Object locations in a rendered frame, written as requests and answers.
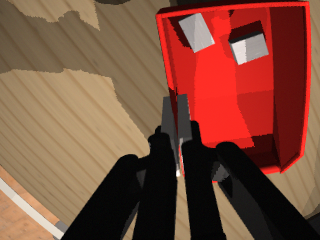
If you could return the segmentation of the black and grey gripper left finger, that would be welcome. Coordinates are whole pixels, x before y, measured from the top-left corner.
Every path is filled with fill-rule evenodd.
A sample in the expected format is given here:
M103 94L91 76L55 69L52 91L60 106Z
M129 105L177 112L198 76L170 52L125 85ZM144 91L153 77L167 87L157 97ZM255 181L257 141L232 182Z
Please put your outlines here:
M149 155L117 160L60 240L123 240L136 213L132 240L174 240L180 161L170 96L148 144Z

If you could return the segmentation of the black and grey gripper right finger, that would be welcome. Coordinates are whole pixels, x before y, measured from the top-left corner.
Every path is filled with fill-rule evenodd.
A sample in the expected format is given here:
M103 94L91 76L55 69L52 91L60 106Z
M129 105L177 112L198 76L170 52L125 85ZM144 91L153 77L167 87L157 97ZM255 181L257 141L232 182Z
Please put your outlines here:
M254 240L320 240L237 144L225 141L210 148L202 143L199 123L190 121L187 94L177 95L177 108L191 240L227 240L212 181L217 181Z

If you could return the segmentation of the red bin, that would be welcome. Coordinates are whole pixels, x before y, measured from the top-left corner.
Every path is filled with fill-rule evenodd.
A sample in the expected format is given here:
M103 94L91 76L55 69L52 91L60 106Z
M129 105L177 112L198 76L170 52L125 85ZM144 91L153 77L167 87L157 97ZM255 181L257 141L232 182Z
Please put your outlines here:
M196 53L178 23L195 13L215 41ZM284 173L304 155L309 1L210 1L161 8L155 17L177 138L177 95L187 94L205 146L234 142L265 174ZM228 41L255 31L263 33L269 54L238 65Z

